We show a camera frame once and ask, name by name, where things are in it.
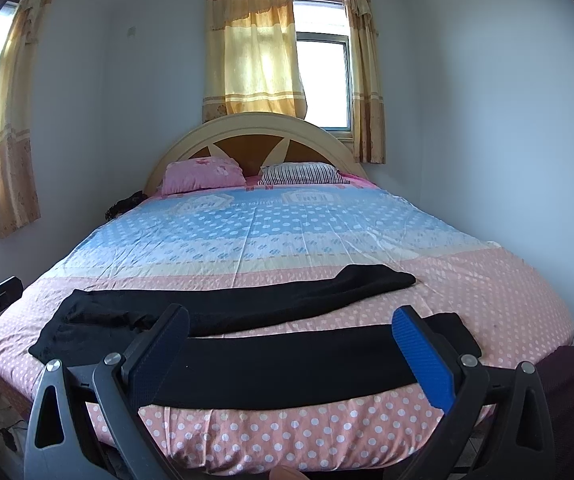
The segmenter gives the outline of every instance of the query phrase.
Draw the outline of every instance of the black garment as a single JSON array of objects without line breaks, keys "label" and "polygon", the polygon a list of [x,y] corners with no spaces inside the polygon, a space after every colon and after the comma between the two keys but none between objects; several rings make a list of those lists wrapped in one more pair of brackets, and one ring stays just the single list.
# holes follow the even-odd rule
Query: black garment
[{"label": "black garment", "polygon": [[[425,319],[459,354],[481,356],[458,314]],[[391,325],[241,338],[189,338],[155,404],[279,410],[353,399],[416,382]]]},{"label": "black garment", "polygon": [[[404,288],[410,274],[349,266],[336,278],[253,288],[75,291],[30,353],[43,363],[94,364],[123,352],[169,304],[190,313],[191,336],[215,335],[319,316]],[[480,348],[457,314],[427,319],[459,353]],[[390,325],[249,338],[187,339],[154,400],[179,408],[273,410],[366,396],[416,382]]]},{"label": "black garment", "polygon": [[218,335],[320,316],[355,301],[413,285],[387,266],[350,265],[330,280],[219,290],[75,290],[40,332],[29,353],[41,362],[95,364],[124,352],[170,304],[190,314],[190,337]]},{"label": "black garment", "polygon": [[106,221],[113,220],[117,216],[125,214],[127,211],[131,211],[137,205],[141,204],[148,198],[142,191],[137,191],[129,198],[124,200],[119,200],[114,205],[112,205],[107,212],[104,214],[104,219]]}]

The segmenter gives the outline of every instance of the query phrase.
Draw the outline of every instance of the white wall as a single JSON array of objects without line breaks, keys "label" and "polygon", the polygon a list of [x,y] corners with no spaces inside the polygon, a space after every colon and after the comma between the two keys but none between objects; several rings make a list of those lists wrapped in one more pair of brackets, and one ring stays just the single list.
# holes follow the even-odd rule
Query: white wall
[{"label": "white wall", "polygon": [[42,218],[0,240],[0,281],[25,286],[103,220],[101,118],[108,16],[88,0],[53,0],[34,69],[32,157]]},{"label": "white wall", "polygon": [[419,205],[533,264],[574,315],[573,0],[410,0]]},{"label": "white wall", "polygon": [[[200,125],[206,0],[138,0],[114,16],[107,58],[105,129],[112,202],[144,186],[158,158]],[[388,164],[368,173],[411,200],[419,196],[421,140],[407,15],[399,0],[373,0],[387,120]],[[135,27],[135,36],[128,30]]]}]

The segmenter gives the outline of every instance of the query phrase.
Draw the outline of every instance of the headboard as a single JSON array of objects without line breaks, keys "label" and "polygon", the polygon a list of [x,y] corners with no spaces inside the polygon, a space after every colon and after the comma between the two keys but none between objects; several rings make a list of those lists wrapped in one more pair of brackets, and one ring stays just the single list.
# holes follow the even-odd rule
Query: headboard
[{"label": "headboard", "polygon": [[294,117],[248,112],[209,121],[181,137],[154,168],[145,194],[156,192],[172,162],[210,155],[230,156],[244,176],[280,162],[327,162],[344,173],[367,176],[352,152],[332,134]]}]

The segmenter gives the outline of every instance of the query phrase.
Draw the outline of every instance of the mattress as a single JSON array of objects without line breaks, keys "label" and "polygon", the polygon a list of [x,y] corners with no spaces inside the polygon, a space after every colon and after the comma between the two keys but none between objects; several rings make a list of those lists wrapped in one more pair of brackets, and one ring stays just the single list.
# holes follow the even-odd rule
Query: mattress
[{"label": "mattress", "polygon": [[[422,317],[458,313],[487,365],[537,362],[574,337],[563,301],[532,267],[400,197],[360,183],[249,186],[153,198],[94,231],[0,317],[0,388],[28,416],[43,367],[27,349],[75,288],[257,286],[331,278],[347,264],[385,264],[412,273],[417,283],[324,316],[224,337],[389,323],[403,304]],[[311,360],[324,374],[324,362]],[[222,356],[223,368],[260,382],[263,371],[253,362],[253,356]],[[298,380],[300,365],[289,363],[285,382]],[[213,384],[227,387],[218,370]],[[98,406],[88,410],[98,437],[110,444]],[[392,465],[422,447],[442,417],[417,384],[275,412],[146,406],[139,413],[170,460],[216,474],[278,464],[301,470]]]}]

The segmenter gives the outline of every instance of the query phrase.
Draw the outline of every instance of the curtain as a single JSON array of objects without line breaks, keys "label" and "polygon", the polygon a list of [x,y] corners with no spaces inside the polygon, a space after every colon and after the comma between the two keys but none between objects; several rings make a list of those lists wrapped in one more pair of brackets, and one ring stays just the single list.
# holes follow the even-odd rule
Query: curtain
[{"label": "curtain", "polygon": [[0,53],[0,238],[40,218],[30,143],[33,57],[45,6],[21,0]]},{"label": "curtain", "polygon": [[203,122],[240,112],[301,119],[293,0],[207,0]]},{"label": "curtain", "polygon": [[384,164],[385,107],[371,0],[344,0],[344,6],[352,58],[353,155],[356,162]]}]

